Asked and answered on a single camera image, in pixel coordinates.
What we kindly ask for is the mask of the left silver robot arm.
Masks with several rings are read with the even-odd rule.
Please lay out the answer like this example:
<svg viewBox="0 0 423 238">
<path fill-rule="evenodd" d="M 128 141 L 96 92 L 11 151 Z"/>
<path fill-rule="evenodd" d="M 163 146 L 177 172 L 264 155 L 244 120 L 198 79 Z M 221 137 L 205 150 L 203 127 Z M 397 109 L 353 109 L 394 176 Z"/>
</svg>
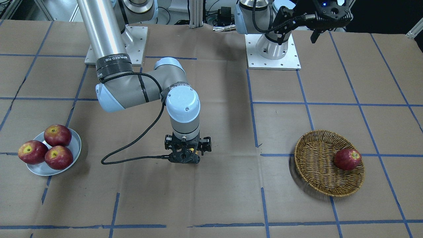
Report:
<svg viewBox="0 0 423 238">
<path fill-rule="evenodd" d="M 248 65 L 278 69 L 298 63 L 291 33 L 318 17 L 311 0 L 239 0 L 234 15 L 237 32 L 245 35 Z"/>
</svg>

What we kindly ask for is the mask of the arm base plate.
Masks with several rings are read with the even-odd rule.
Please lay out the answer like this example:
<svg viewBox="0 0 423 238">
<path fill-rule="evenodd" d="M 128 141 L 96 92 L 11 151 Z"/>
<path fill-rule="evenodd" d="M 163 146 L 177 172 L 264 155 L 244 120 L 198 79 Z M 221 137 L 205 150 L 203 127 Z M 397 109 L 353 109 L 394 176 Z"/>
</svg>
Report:
<svg viewBox="0 0 423 238">
<path fill-rule="evenodd" d="M 248 69 L 300 70 L 301 63 L 293 36 L 278 45 L 269 41 L 264 34 L 245 35 Z"/>
<path fill-rule="evenodd" d="M 97 59 L 110 54 L 125 53 L 133 66 L 142 66 L 144 50 L 148 35 L 146 26 L 126 26 L 123 34 L 119 32 L 106 36 L 105 33 L 94 33 L 94 29 L 88 30 L 91 45 L 86 54 L 85 64 L 95 65 Z"/>
</svg>

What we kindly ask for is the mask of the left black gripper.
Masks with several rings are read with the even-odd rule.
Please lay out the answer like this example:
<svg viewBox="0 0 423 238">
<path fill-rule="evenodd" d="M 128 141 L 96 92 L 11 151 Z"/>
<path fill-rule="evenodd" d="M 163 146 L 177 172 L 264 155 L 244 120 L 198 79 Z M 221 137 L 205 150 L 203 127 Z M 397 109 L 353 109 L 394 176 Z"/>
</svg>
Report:
<svg viewBox="0 0 423 238">
<path fill-rule="evenodd" d="M 303 26 L 313 31 L 311 43 L 316 43 L 320 30 L 312 28 L 316 19 L 313 0 L 275 0 L 273 10 L 276 14 L 273 19 L 273 34 L 278 36 L 278 45 L 286 43 L 291 32 Z"/>
</svg>

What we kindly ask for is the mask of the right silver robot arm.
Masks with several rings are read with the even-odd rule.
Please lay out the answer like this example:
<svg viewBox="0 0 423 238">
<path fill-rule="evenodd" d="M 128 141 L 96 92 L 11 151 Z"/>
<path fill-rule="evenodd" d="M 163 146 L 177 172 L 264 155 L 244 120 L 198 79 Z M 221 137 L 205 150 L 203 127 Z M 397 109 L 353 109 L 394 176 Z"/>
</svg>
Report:
<svg viewBox="0 0 423 238">
<path fill-rule="evenodd" d="M 171 57 L 158 60 L 147 73 L 133 70 L 135 57 L 128 50 L 131 23 L 152 20 L 158 12 L 155 0 L 79 0 L 100 83 L 96 95 L 101 107 L 116 112 L 160 100 L 170 116 L 172 137 L 165 148 L 178 159 L 198 151 L 210 152 L 210 137 L 200 138 L 200 98 L 188 83 L 180 62 Z"/>
</svg>

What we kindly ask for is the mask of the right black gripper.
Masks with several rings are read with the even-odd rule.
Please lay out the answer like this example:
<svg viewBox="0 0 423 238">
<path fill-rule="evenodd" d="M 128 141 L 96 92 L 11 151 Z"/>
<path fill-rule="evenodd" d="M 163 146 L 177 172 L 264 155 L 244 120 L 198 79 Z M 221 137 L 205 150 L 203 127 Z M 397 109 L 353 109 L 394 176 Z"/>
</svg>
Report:
<svg viewBox="0 0 423 238">
<path fill-rule="evenodd" d="M 204 152 L 211 152 L 212 151 L 212 139 L 211 137 L 204 137 L 200 138 L 196 136 L 197 141 L 197 149 L 195 151 L 195 155 L 198 156 L 198 152 L 201 152 L 201 155 L 204 155 Z"/>
</svg>

